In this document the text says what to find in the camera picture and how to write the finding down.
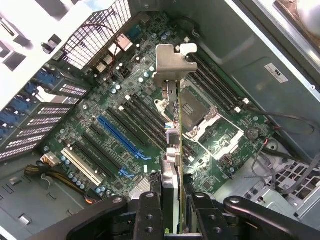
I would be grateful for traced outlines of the blue expansion slot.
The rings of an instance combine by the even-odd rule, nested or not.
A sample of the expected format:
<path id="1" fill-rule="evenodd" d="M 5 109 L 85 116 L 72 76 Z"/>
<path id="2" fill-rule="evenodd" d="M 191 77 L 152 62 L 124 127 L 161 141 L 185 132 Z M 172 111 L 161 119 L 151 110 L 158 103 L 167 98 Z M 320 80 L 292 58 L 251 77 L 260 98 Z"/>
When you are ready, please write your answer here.
<path id="1" fill-rule="evenodd" d="M 144 161 L 151 160 L 149 156 L 145 156 L 143 152 L 137 149 L 117 128 L 115 128 L 104 116 L 99 115 L 97 121 L 108 130 L 115 139 L 117 139 L 133 156 Z"/>

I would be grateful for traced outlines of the CPU socket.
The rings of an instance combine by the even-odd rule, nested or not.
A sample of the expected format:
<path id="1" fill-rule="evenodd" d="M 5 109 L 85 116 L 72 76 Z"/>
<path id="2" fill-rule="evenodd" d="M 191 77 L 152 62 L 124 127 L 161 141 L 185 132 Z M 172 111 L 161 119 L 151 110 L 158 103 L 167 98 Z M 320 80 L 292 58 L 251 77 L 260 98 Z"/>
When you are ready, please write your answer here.
<path id="1" fill-rule="evenodd" d="M 220 119 L 215 108 L 207 107 L 188 88 L 183 89 L 180 96 L 182 125 L 188 133 L 204 131 Z"/>

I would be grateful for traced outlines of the white expansion slot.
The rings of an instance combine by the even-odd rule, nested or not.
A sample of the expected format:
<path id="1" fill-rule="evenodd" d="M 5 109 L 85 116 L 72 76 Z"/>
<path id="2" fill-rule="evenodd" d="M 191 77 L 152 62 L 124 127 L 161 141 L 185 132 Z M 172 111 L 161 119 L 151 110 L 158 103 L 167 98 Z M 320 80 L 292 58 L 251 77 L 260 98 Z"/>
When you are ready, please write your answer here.
<path id="1" fill-rule="evenodd" d="M 97 173 L 95 173 L 95 171 L 88 164 L 86 164 L 76 153 L 74 153 L 67 147 L 61 150 L 61 153 L 97 187 L 102 184 L 103 179 Z"/>

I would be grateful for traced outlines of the silver chipset heatsink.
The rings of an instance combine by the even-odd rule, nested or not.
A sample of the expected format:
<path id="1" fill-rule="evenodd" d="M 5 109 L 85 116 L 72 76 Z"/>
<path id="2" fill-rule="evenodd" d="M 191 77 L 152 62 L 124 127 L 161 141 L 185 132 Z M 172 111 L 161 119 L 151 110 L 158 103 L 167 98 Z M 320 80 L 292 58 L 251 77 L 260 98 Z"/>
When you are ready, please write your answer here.
<path id="1" fill-rule="evenodd" d="M 148 177 L 144 177 L 129 193 L 130 199 L 138 199 L 141 194 L 149 192 L 151 189 L 151 184 Z"/>

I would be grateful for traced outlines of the green motherboard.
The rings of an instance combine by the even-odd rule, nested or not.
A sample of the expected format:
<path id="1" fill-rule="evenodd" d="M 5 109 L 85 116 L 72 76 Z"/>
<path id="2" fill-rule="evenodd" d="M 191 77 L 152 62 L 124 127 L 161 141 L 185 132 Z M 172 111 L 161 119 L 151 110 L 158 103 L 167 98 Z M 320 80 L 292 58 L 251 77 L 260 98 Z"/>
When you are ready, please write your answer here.
<path id="1" fill-rule="evenodd" d="M 99 75 L 97 86 L 42 145 L 45 152 L 59 158 L 62 173 L 67 175 L 81 192 L 93 190 L 102 198 L 113 194 L 129 196 L 143 178 L 149 179 L 152 173 L 161 169 L 160 162 L 165 158 L 167 148 L 165 124 L 173 119 L 173 107 L 164 100 L 161 89 L 152 78 L 156 69 L 156 46 L 172 44 L 178 50 L 180 44 L 191 40 L 177 21 L 170 19 L 163 12 L 140 14 L 125 36 L 133 46 L 129 52 L 121 54 L 120 60 L 114 66 L 112 78 L 107 79 L 105 73 Z M 194 162 L 189 162 L 183 147 L 184 172 L 193 176 L 196 190 L 215 193 L 247 161 L 255 157 L 264 141 L 273 135 L 274 130 L 266 117 L 244 109 L 249 100 L 202 49 L 190 54 L 190 58 L 197 63 L 198 68 L 181 81 L 181 91 L 188 88 L 200 97 L 200 101 L 207 107 L 216 109 L 220 119 L 213 125 L 225 125 L 228 129 L 244 132 L 237 150 L 219 161 L 204 154 Z M 108 114 L 108 107 L 146 140 L 146 146 L 137 142 Z M 132 155 L 97 121 L 98 116 L 105 117 L 137 149 L 151 159 L 137 159 Z M 246 130 L 249 128 L 260 129 L 257 140 L 252 141 L 246 137 Z M 102 162 L 89 149 L 82 139 L 84 133 L 91 136 L 121 165 L 119 171 Z M 96 186 L 63 156 L 61 150 L 69 148 L 84 161 L 75 151 L 76 141 L 98 157 L 114 174 L 114 179 L 100 176 L 103 181 L 100 186 Z"/>

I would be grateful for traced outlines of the tall metal disk bay cage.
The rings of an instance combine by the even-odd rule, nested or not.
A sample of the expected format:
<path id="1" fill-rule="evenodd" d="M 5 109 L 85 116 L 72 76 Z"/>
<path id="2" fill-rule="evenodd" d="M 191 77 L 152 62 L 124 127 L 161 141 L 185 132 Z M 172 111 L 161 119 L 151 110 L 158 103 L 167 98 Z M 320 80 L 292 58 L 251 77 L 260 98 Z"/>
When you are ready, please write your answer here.
<path id="1" fill-rule="evenodd" d="M 320 231 L 320 169 L 315 168 L 291 193 L 308 166 L 262 153 L 257 162 L 250 159 L 216 193 L 220 203 L 239 196 Z"/>

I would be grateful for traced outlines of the metal socket cover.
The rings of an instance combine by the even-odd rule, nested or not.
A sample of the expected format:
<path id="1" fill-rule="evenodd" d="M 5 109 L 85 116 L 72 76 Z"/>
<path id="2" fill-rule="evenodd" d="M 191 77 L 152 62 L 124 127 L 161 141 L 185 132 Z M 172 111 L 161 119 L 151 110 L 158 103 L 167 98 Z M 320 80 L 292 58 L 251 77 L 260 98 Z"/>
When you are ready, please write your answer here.
<path id="1" fill-rule="evenodd" d="M 197 127 L 183 134 L 183 139 L 186 141 L 183 144 L 184 154 L 186 160 L 191 163 L 204 154 L 219 161 L 235 152 L 243 138 L 242 130 L 228 129 L 226 125 L 215 124 L 206 129 Z"/>

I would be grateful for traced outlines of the open black PC case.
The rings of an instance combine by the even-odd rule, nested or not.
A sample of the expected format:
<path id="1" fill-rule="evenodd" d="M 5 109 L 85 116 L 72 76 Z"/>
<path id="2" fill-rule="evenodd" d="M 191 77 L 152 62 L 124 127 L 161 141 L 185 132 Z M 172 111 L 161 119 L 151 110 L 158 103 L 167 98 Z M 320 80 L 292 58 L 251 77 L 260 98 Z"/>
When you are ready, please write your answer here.
<path id="1" fill-rule="evenodd" d="M 174 51 L 202 49 L 244 109 L 268 119 L 255 163 L 264 153 L 308 166 L 283 194 L 320 170 L 320 0 L 0 0 L 0 240 L 28 240 L 111 196 L 137 200 L 80 191 L 43 143 L 98 76 L 112 78 L 133 47 L 126 31 L 147 13 L 177 21 L 190 41 Z M 163 223 L 162 184 L 159 194 Z M 184 196 L 183 233 L 163 223 L 163 240 L 202 240 Z"/>

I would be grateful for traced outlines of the coin cell battery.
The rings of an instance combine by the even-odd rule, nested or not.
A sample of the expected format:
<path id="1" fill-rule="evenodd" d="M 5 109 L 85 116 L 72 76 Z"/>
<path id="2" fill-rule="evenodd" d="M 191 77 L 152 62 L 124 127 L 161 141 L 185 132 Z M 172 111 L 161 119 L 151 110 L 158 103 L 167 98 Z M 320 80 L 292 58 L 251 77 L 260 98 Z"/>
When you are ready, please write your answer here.
<path id="1" fill-rule="evenodd" d="M 260 129 L 257 127 L 251 127 L 248 128 L 245 132 L 246 137 L 250 140 L 250 141 L 255 141 L 260 137 Z"/>

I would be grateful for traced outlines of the black expansion slot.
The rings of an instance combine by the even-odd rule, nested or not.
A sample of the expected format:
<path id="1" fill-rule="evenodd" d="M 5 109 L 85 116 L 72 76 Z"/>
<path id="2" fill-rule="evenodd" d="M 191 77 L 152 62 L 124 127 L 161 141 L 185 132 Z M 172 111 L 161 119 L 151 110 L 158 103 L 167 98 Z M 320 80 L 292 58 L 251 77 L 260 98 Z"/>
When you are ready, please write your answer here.
<path id="1" fill-rule="evenodd" d="M 106 151 L 104 150 L 91 136 L 87 133 L 83 133 L 81 138 L 86 143 L 88 148 L 97 155 L 103 163 L 108 163 L 116 171 L 121 169 L 121 165 Z"/>
<path id="2" fill-rule="evenodd" d="M 73 146 L 75 148 L 75 152 L 79 153 L 84 158 L 84 161 L 93 169 L 94 172 L 97 172 L 96 175 L 99 175 L 104 179 L 114 179 L 115 175 L 81 142 L 76 141 Z"/>
<path id="3" fill-rule="evenodd" d="M 127 132 L 129 132 L 137 142 L 139 142 L 142 146 L 146 146 L 147 145 L 147 141 L 144 140 L 139 134 L 137 134 L 135 129 L 132 128 L 129 124 L 127 124 L 124 121 L 124 119 L 118 113 L 116 113 L 111 107 L 107 108 L 107 112 L 108 112 L 109 115 L 112 116 L 113 119 L 115 119 L 115 121 L 120 126 L 122 126 Z"/>

